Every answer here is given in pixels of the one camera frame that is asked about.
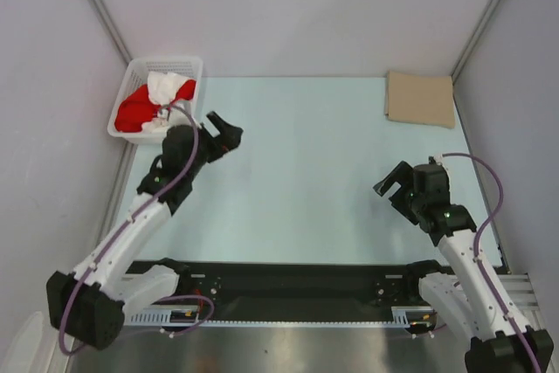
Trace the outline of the white t shirt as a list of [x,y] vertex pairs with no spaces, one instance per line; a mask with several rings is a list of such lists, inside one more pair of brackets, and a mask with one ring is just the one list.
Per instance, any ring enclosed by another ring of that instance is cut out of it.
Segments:
[[153,116],[141,125],[144,133],[162,133],[171,125],[157,116],[158,110],[179,100],[191,103],[194,98],[196,81],[178,73],[150,72],[148,74],[148,101],[155,107]]

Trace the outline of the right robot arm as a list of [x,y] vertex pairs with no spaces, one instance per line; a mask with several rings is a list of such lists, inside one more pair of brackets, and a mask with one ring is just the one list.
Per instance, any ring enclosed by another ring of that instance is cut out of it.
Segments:
[[465,348],[469,372],[544,372],[554,343],[534,328],[503,286],[480,244],[468,209],[451,200],[446,168],[435,159],[410,166],[401,161],[374,186],[379,196],[397,184],[391,206],[426,233],[453,271],[435,260],[406,267],[404,297],[427,302]]

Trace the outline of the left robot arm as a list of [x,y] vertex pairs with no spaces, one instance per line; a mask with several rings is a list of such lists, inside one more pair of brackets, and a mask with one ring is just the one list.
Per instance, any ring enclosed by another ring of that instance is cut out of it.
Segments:
[[199,307],[210,298],[195,291],[187,264],[169,258],[156,261],[130,281],[121,278],[148,240],[177,212],[193,190],[203,166],[237,149],[243,129],[207,115],[217,129],[212,135],[188,115],[168,129],[162,151],[136,189],[128,214],[71,272],[55,272],[46,282],[50,322],[66,356],[74,350],[66,337],[103,350],[118,337],[125,320],[158,302],[193,300]]

